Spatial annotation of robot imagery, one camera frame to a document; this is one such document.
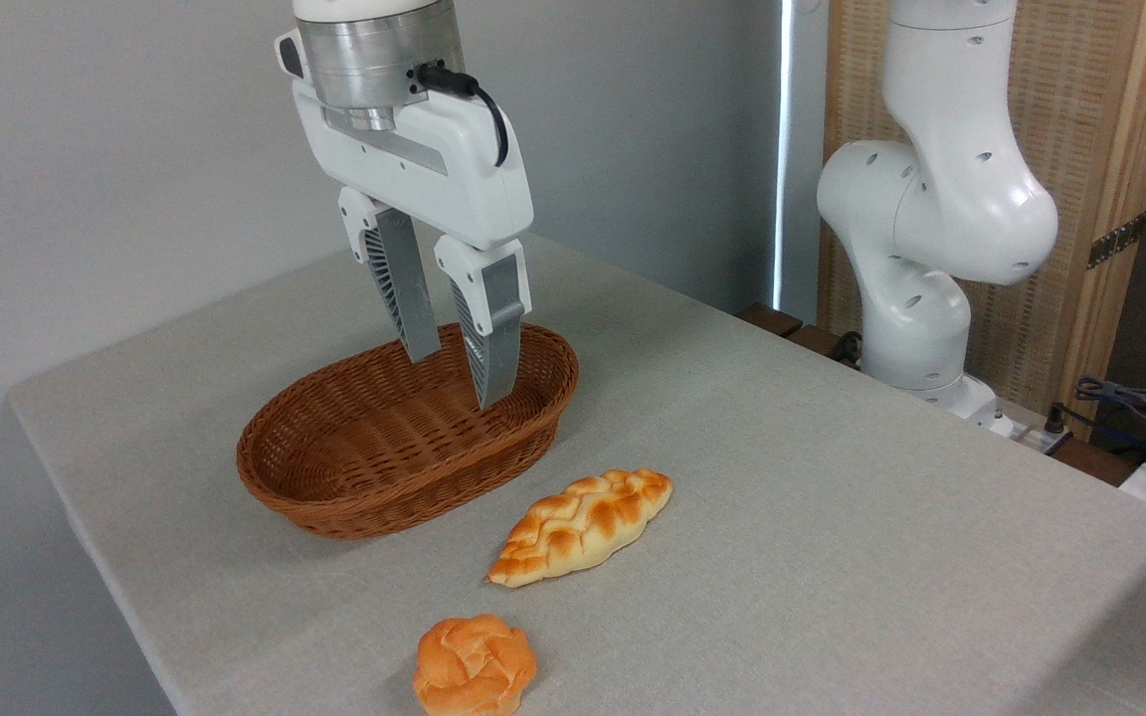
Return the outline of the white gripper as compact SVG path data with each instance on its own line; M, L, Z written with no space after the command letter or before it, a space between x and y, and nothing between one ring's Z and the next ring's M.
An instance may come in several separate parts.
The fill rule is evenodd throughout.
M325 104L317 99L324 81L313 74L304 44L298 29L280 36L278 65L291 78L313 157L346 184L337 204L351 252L369 268L410 362L418 363L441 341L411 217L449 235L437 241L434 255L452 282L474 394L486 411L512 393L521 317L532 310L515 236L535 213L517 140L509 137L505 160L497 162L497 127L512 135L512 125L477 96L429 89L427 70L435 78L450 71L449 61L435 56L380 66L382 87L395 94L372 110Z

